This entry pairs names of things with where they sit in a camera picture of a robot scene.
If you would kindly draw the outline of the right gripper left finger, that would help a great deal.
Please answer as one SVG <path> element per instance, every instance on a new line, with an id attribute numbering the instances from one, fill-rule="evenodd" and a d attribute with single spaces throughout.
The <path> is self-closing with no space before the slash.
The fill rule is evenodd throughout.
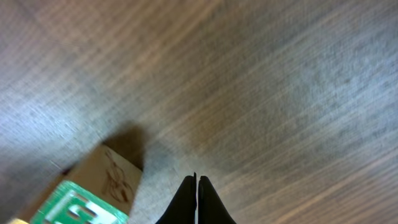
<path id="1" fill-rule="evenodd" d="M 197 209 L 197 174 L 186 176 L 156 224 L 194 224 Z"/>

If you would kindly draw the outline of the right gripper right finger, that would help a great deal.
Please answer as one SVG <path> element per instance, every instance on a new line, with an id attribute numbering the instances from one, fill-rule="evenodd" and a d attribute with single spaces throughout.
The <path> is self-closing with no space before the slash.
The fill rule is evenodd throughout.
<path id="1" fill-rule="evenodd" d="M 236 224 L 223 205 L 207 176 L 201 176 L 198 183 L 198 223 Z"/>

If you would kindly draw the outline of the green letter F block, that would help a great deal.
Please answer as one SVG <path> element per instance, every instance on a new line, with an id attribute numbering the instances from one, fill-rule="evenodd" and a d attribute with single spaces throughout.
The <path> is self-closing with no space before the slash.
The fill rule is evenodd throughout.
<path id="1" fill-rule="evenodd" d="M 108 146 L 99 145 L 59 174 L 14 218 L 29 224 L 126 223 L 141 177 L 139 168 Z"/>

